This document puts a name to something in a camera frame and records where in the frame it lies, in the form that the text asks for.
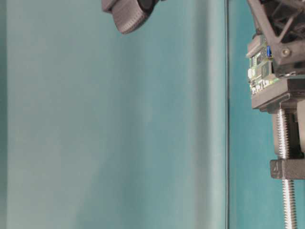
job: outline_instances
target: threaded rod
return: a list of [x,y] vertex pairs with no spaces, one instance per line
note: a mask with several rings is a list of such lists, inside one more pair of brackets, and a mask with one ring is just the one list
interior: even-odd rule
[[[289,114],[282,108],[277,112],[276,126],[279,145],[278,158],[289,159],[291,157],[289,144]],[[285,229],[297,229],[294,181],[283,180],[282,184]]]

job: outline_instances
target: electronic component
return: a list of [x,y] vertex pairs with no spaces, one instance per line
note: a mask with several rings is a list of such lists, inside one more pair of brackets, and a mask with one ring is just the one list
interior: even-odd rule
[[248,80],[252,95],[278,81],[273,71],[271,47],[263,35],[257,35],[248,45],[247,57],[250,58]]

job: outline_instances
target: black bracket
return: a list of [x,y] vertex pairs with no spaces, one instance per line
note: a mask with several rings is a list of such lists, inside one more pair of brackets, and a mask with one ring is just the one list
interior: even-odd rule
[[305,159],[271,160],[273,179],[305,180]]

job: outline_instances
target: green circuit board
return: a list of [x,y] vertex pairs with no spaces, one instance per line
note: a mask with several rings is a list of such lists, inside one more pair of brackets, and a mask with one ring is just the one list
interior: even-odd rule
[[259,41],[260,43],[255,47],[255,52],[251,54],[248,70],[248,82],[252,95],[259,93],[279,80],[273,70],[271,47],[267,45],[262,35]]

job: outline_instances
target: teal wall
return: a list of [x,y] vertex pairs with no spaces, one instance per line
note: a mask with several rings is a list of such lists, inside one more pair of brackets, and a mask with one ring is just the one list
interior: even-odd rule
[[1,228],[224,228],[224,9],[1,0]]
[[[276,159],[271,115],[251,109],[247,44],[254,34],[245,0],[229,1],[230,228],[284,228],[282,182],[270,177]],[[305,182],[296,181],[298,228],[305,227]]]

